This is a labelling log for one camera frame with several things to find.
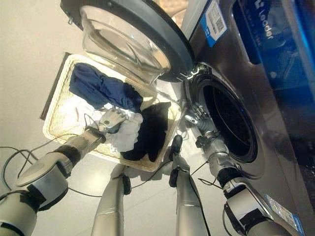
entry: blue cloth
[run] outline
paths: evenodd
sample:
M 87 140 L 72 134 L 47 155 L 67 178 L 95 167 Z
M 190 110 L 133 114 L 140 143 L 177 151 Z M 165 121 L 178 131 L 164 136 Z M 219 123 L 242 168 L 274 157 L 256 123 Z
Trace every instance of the blue cloth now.
M 78 63 L 75 65 L 69 91 L 85 99 L 95 109 L 106 103 L 139 113 L 143 98 L 129 84 L 108 77 L 95 67 Z

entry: blue sticker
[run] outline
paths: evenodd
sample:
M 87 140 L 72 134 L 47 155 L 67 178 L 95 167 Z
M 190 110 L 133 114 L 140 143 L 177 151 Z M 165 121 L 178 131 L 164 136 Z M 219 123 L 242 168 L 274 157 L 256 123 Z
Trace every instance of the blue sticker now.
M 297 215 L 293 215 L 294 221 L 295 221 L 295 225 L 297 227 L 297 231 L 300 233 L 300 236 L 304 236 L 304 231 L 300 222 L 300 219 Z
M 303 228 L 300 219 L 297 215 L 292 214 L 285 207 L 279 204 L 277 201 L 272 199 L 268 194 L 266 194 L 266 199 L 269 202 L 271 209 L 280 216 L 284 221 L 286 221 L 290 226 L 292 226 L 296 231 L 299 232 L 300 236 L 304 236 Z
M 216 0 L 212 0 L 208 9 L 202 16 L 201 26 L 205 32 L 210 47 L 213 47 L 216 41 L 227 30 L 221 10 Z

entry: floor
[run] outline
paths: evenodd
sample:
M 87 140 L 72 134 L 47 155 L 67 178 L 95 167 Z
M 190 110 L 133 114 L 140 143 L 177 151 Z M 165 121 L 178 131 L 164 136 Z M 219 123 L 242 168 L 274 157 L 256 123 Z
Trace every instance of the floor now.
M 54 82 L 65 52 L 83 54 L 82 32 L 67 23 L 60 0 L 0 2 L 0 144 L 16 148 L 33 148 L 47 139 L 42 134 L 41 111 Z M 182 156 L 195 170 L 205 158 L 193 147 L 191 130 L 184 141 Z M 41 156 L 58 147 L 51 143 L 37 151 Z M 12 153 L 0 148 L 0 166 Z M 12 186 L 22 159 L 8 167 L 7 179 Z M 101 195 L 115 163 L 87 155 L 73 170 L 69 186 L 89 194 Z M 156 178 L 135 188 L 124 198 L 125 235 L 175 235 L 176 189 L 168 185 L 170 169 L 166 166 Z M 133 172 L 131 184 L 146 180 L 149 173 Z M 204 166 L 194 179 L 204 205 L 212 235 L 226 235 L 222 225 L 225 198 L 222 191 L 203 185 L 202 177 L 213 180 Z M 6 192 L 0 184 L 0 194 Z M 91 233 L 98 198 L 69 191 L 49 211 L 38 213 L 33 236 L 88 236 Z

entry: silver robot leg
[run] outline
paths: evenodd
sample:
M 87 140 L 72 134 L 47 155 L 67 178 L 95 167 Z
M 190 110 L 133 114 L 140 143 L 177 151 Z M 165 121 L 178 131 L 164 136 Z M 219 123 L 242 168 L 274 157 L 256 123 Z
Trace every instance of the silver robot leg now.
M 123 198 L 131 192 L 131 185 L 130 179 L 123 174 L 123 168 L 118 165 L 112 172 L 97 208 L 92 236 L 124 235 Z
M 209 230 L 197 188 L 189 173 L 189 165 L 179 155 L 180 146 L 173 148 L 175 142 L 181 146 L 182 137 L 176 136 L 172 144 L 173 171 L 169 181 L 171 187 L 177 188 L 176 236 L 208 236 Z

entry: barcode sticker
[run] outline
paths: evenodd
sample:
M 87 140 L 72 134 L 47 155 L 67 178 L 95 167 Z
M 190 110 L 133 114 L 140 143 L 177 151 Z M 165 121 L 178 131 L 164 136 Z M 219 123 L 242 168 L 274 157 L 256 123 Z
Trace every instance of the barcode sticker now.
M 209 28 L 209 36 L 217 41 L 217 39 L 226 31 L 226 25 L 217 0 L 212 0 L 205 15 L 206 24 Z
M 290 226 L 295 228 L 300 233 L 300 236 L 304 236 L 304 232 L 299 217 L 297 215 L 293 215 L 285 207 L 283 207 L 277 201 L 273 200 L 268 194 L 266 194 L 266 198 L 269 202 L 271 209 L 283 220 L 285 220 Z

